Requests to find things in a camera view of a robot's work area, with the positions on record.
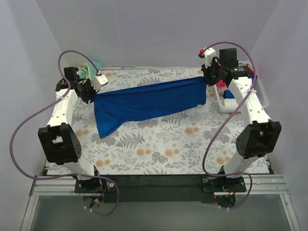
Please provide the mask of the blue rolled towel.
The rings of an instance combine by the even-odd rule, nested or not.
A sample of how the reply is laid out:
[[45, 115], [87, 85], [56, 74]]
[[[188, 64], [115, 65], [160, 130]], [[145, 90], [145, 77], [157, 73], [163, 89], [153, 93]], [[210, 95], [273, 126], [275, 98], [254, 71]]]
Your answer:
[[225, 90], [223, 94], [223, 98], [224, 99], [234, 99], [235, 97], [230, 90]]

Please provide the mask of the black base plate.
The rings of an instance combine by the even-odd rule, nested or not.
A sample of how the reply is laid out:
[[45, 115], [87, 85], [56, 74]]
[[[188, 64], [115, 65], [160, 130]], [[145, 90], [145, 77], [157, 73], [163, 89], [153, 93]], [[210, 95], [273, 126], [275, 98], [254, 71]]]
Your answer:
[[202, 202], [214, 203], [214, 193], [243, 193], [242, 177], [195, 175], [109, 175], [119, 188], [120, 202]]

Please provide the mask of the white rolled towel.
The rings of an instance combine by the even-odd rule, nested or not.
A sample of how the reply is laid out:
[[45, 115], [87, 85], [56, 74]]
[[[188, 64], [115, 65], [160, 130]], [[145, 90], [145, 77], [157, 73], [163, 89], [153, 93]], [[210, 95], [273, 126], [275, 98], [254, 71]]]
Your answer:
[[224, 99], [222, 102], [226, 113], [232, 113], [238, 107], [235, 99]]

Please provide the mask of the white plastic basket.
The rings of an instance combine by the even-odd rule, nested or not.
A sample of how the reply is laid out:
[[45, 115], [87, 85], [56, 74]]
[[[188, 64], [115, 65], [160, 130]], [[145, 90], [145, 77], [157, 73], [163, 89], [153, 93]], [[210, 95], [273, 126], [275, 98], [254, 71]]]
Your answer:
[[[235, 85], [233, 84], [232, 90], [230, 90], [230, 89], [229, 90], [234, 95], [235, 100], [237, 101], [238, 104], [243, 101], [243, 99], [247, 96], [248, 93], [250, 93], [250, 95], [249, 95], [250, 97], [255, 95], [258, 98], [260, 105], [263, 108], [267, 108], [268, 105], [269, 105], [269, 101], [268, 101], [268, 98], [266, 96], [262, 80], [259, 79], [259, 77], [256, 77], [256, 83], [254, 84], [254, 89], [251, 91], [250, 87], [252, 85], [252, 82], [253, 82], [253, 79], [251, 80], [251, 83], [248, 84], [248, 86], [244, 86], [243, 81], [240, 84], [239, 83], [237, 83]], [[224, 93], [218, 92], [216, 85], [214, 86], [214, 90], [215, 90], [215, 94], [216, 94], [216, 97], [217, 97], [218, 107], [219, 107], [220, 112], [226, 113], [225, 107], [223, 106], [223, 102], [222, 102], [224, 100], [224, 98], [223, 98]]]

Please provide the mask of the aluminium front rail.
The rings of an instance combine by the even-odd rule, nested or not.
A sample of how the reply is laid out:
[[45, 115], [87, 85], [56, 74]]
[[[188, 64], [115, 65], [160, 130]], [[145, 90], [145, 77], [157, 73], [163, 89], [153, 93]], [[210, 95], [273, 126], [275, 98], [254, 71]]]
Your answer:
[[[215, 194], [224, 193], [223, 190], [209, 187], [210, 176], [206, 175], [111, 175], [118, 188], [137, 190], [162, 189], [209, 189]], [[287, 194], [288, 188], [282, 175], [252, 175], [252, 180], [245, 175], [242, 182], [236, 186], [236, 194], [244, 194], [249, 187], [251, 194]], [[91, 195], [91, 192], [82, 188], [74, 178], [64, 177], [55, 180], [37, 180], [33, 183], [31, 192], [36, 195]]]

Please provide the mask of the hot pink rolled towel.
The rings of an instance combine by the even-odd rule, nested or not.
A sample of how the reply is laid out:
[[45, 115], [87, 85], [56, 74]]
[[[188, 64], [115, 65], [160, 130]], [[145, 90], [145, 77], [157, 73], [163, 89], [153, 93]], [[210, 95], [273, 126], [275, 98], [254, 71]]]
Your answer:
[[223, 82], [222, 80], [219, 81], [219, 82], [216, 84], [216, 87], [217, 87], [217, 89], [218, 89], [218, 92], [223, 92], [223, 93], [224, 93], [225, 90], [228, 89], [226, 83]]

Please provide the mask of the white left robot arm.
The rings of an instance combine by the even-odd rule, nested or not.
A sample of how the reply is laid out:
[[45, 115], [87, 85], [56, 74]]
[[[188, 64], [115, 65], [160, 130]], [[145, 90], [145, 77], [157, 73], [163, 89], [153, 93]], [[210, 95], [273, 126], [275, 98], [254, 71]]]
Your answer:
[[56, 99], [68, 94], [53, 108], [46, 127], [38, 130], [38, 137], [50, 163], [68, 168], [79, 181], [79, 186], [95, 193], [102, 188], [102, 180], [98, 178], [97, 168], [82, 156], [80, 141], [71, 127], [73, 111], [78, 99], [89, 103], [96, 94], [91, 81], [81, 83], [81, 70], [76, 67], [64, 68], [64, 76], [56, 85]]

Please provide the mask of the green yellow cloth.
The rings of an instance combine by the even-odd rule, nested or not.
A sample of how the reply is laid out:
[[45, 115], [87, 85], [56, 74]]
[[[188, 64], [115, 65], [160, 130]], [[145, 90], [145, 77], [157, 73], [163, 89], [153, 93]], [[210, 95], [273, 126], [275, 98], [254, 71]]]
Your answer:
[[87, 61], [82, 65], [82, 69], [86, 71], [88, 78], [93, 78], [97, 72], [96, 68], [100, 70], [102, 67], [100, 62], [93, 61], [93, 64]]

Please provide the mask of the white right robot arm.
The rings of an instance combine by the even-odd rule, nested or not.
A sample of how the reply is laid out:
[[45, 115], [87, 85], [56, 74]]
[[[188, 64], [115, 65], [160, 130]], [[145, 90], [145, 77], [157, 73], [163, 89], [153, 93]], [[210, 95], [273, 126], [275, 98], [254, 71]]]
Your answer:
[[253, 87], [256, 77], [247, 66], [240, 66], [235, 48], [200, 50], [199, 57], [205, 82], [211, 86], [219, 81], [226, 83], [233, 94], [244, 118], [244, 130], [237, 137], [236, 152], [218, 175], [208, 179], [205, 185], [211, 191], [229, 191], [244, 188], [243, 173], [256, 160], [271, 153], [282, 130], [278, 121], [273, 121], [264, 111]]

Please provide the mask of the floral patterned table mat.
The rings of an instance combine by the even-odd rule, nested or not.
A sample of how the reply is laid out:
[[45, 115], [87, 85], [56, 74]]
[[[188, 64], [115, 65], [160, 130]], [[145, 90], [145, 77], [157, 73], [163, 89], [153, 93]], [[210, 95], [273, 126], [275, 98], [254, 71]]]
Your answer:
[[97, 131], [94, 106], [78, 101], [72, 128], [83, 157], [103, 175], [202, 174], [217, 173], [230, 161], [244, 121], [241, 114], [229, 118], [221, 113], [215, 90], [209, 87], [205, 105], [127, 122], [103, 139]]

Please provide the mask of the blue towel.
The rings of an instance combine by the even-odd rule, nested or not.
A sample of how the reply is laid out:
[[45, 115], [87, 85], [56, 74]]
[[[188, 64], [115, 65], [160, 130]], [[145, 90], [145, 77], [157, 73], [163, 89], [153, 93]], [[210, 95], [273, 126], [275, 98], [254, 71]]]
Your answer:
[[225, 90], [223, 94], [223, 98], [224, 99], [234, 99], [235, 97], [230, 90]]
[[206, 88], [203, 77], [193, 77], [97, 94], [93, 102], [99, 137], [109, 136], [126, 122], [204, 105]]

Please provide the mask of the red blue patterned cloth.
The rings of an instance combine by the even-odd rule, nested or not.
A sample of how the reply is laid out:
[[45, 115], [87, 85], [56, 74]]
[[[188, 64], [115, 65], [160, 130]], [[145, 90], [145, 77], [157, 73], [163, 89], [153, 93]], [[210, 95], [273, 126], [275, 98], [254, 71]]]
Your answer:
[[253, 76], [254, 71], [253, 71], [253, 69], [250, 68], [249, 63], [247, 63], [245, 66], [246, 66], [247, 70], [251, 73], [251, 75]]

